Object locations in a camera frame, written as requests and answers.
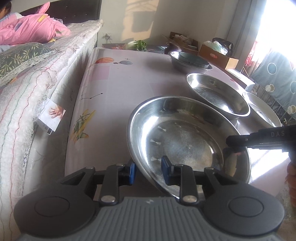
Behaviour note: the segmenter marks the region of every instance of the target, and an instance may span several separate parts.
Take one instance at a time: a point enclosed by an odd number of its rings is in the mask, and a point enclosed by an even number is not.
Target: white quilt
[[[99,31],[102,20],[71,24],[71,35],[59,39],[58,53],[32,67],[0,95],[0,240],[14,240],[18,228],[13,207],[23,191],[23,157],[30,146],[33,122],[47,95],[86,44]]]

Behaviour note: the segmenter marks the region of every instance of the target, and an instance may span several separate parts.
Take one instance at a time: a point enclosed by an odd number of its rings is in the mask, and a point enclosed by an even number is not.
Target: table
[[[103,57],[114,61],[94,64]],[[207,74],[229,84],[240,93],[245,91],[215,66]],[[126,143],[126,125],[130,113],[141,102],[159,95],[194,98],[194,93],[185,81],[185,75],[173,68],[170,56],[95,48],[76,100],[67,146],[65,175],[85,166],[103,170],[112,164],[126,163],[130,158]],[[83,131],[89,137],[74,143],[71,133],[75,122],[86,110],[89,113],[95,110],[92,120]],[[233,124],[241,134],[263,128],[252,116],[240,118],[233,121]],[[249,149],[249,153],[252,163],[250,184],[277,195],[284,186],[286,168],[290,162],[288,154],[281,150],[258,149]],[[121,187],[121,194],[163,195],[141,175],[137,176],[132,187]]]

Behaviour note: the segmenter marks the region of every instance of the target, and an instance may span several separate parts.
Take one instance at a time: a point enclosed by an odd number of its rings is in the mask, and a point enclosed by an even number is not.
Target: bowl rim
[[[179,52],[179,55],[180,55],[181,57],[186,58],[186,57],[184,57],[184,54],[188,54],[188,55],[190,55],[190,56],[200,58],[200,59],[202,59],[203,61],[207,62],[207,64],[202,64],[202,65],[207,65],[207,66],[210,65],[210,63],[209,63],[207,60],[205,60],[204,58],[202,58],[202,57],[199,56],[199,55],[194,55],[194,54],[192,54],[192,53],[187,53],[187,52]]]
[[[131,157],[133,159],[133,161],[135,162],[137,168],[139,168],[139,170],[141,171],[141,173],[143,174],[143,176],[152,184],[154,184],[158,189],[160,189],[162,192],[169,194],[170,196],[174,196],[176,198],[178,198],[177,196],[175,196],[174,194],[170,193],[165,187],[163,187],[160,183],[157,182],[157,180],[155,180],[153,178],[153,174],[151,171],[147,171],[144,166],[142,165],[141,161],[139,160],[136,152],[135,152],[135,147],[132,141],[132,125],[133,125],[133,121],[136,117],[136,115],[138,114],[138,112],[144,108],[146,105],[159,100],[159,99],[168,99],[168,98],[177,98],[177,99],[185,99],[185,100],[189,100],[192,102],[195,102],[196,104],[202,105],[206,108],[208,108],[211,111],[214,111],[216,113],[218,113],[218,115],[220,115],[222,118],[224,118],[224,120],[226,120],[233,128],[234,131],[240,135],[239,131],[236,129],[236,127],[231,123],[230,120],[228,120],[224,115],[222,115],[219,111],[215,110],[214,108],[212,108],[211,106],[204,104],[198,100],[192,99],[192,98],[188,98],[188,97],[184,97],[184,96],[173,96],[173,95],[169,95],[169,96],[156,96],[156,97],[152,97],[149,98],[145,101],[143,101],[142,103],[138,104],[137,107],[132,111],[129,119],[128,119],[128,124],[126,126],[126,139],[127,139],[127,144],[128,144],[128,150],[131,154]],[[248,169],[247,169],[247,173],[246,173],[246,179],[243,180],[243,182],[245,183],[249,183],[250,181],[250,177],[251,177],[251,159],[250,159],[250,154],[248,151],[247,147],[244,147],[243,149],[245,149],[246,153],[247,153],[247,159],[248,159]]]
[[[181,64],[181,65],[184,66],[184,67],[187,67],[187,68],[191,67],[191,68],[195,68],[195,69],[203,69],[203,70],[212,70],[212,69],[213,69],[213,67],[212,67],[213,64],[212,64],[212,63],[209,63],[209,66],[208,66],[207,68],[196,67],[196,66],[194,66],[194,65],[191,65],[191,64],[188,64],[188,63],[185,63],[185,62],[179,60],[178,58],[174,57],[174,56],[172,55],[172,53],[185,53],[185,52],[170,51],[170,52],[168,53],[169,56],[171,56],[171,60],[172,60],[172,61],[176,61],[176,62],[178,62],[179,64]]]
[[[277,126],[277,127],[281,127],[281,126],[282,126],[279,117],[276,115],[276,113],[273,111],[273,109],[271,109],[271,107],[270,107],[266,102],[264,102],[262,99],[260,99],[257,95],[254,95],[253,93],[246,91],[246,92],[243,92],[243,93],[242,93],[242,96],[243,96],[243,97],[244,97],[244,96],[252,96],[253,98],[255,98],[255,99],[257,99],[258,101],[260,101],[262,104],[263,104],[263,103],[266,104],[266,108],[270,111],[270,113],[272,113],[273,117],[276,118],[277,123],[274,123],[274,124],[280,125],[280,126]]]
[[[202,73],[191,73],[191,74],[187,74],[186,77],[185,77],[186,82],[187,82],[187,84],[189,85],[189,87],[190,87],[195,93],[196,93],[196,91],[194,90],[194,88],[191,87],[191,85],[190,85],[189,82],[188,82],[188,76],[189,76],[189,75],[192,75],[192,74],[206,75],[206,76],[211,77],[211,78],[213,78],[213,79],[216,79],[216,80],[222,82],[222,84],[225,84],[225,85],[229,86],[230,88],[232,88],[230,85],[226,84],[225,82],[221,81],[220,79],[217,79],[217,78],[215,78],[215,77],[213,77],[213,76],[210,76],[210,75],[208,75],[208,74],[202,74]],[[203,98],[200,94],[198,94],[198,93],[196,93],[196,94],[197,94],[198,96],[200,96],[202,99],[204,99],[206,102],[210,103],[211,105],[215,106],[217,109],[219,109],[219,110],[221,110],[221,111],[223,111],[223,112],[225,112],[225,113],[228,113],[228,114],[230,114],[230,115],[237,116],[237,117],[246,117],[246,116],[249,116],[250,113],[251,113],[251,108],[250,108],[249,103],[245,100],[245,98],[244,98],[244,97],[243,97],[238,91],[236,91],[234,88],[232,88],[232,89],[233,89],[235,92],[237,92],[238,95],[240,95],[240,96],[242,97],[242,99],[244,100],[244,102],[245,102],[246,105],[248,106],[248,112],[247,112],[246,114],[236,114],[236,113],[233,113],[233,112],[225,111],[225,110],[219,108],[218,106],[212,104],[211,102],[209,102],[209,101],[206,100],[205,98]]]

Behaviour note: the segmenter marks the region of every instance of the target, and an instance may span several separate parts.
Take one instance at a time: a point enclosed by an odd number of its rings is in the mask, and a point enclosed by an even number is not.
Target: black headboard
[[[51,2],[47,14],[66,23],[82,23],[100,17],[102,0],[60,0]],[[34,14],[40,6],[21,12],[23,16]]]

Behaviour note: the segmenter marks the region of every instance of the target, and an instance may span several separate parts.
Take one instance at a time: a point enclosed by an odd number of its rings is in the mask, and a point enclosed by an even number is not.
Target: green patterned pillowcase
[[[0,86],[7,84],[24,69],[40,63],[55,52],[44,44],[27,43],[0,53]]]

